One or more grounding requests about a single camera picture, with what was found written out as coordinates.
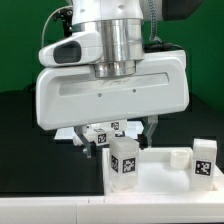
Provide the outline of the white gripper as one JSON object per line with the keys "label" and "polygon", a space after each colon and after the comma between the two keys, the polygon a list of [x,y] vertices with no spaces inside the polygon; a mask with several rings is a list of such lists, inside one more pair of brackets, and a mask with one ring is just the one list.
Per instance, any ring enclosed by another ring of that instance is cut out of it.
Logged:
{"label": "white gripper", "polygon": [[37,123],[45,130],[75,127],[90,158],[84,125],[145,117],[142,134],[149,147],[157,115],[183,111],[189,104],[185,69],[182,50],[148,53],[135,74],[122,78],[97,78],[91,65],[47,68],[36,84]]}

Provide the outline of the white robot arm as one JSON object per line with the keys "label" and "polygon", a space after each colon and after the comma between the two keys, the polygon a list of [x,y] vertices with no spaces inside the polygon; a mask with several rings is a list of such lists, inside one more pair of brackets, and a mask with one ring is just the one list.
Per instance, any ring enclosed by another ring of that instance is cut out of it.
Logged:
{"label": "white robot arm", "polygon": [[150,36],[144,22],[184,20],[204,0],[74,0],[69,37],[42,48],[36,116],[45,130],[183,111],[189,104],[186,53]]}

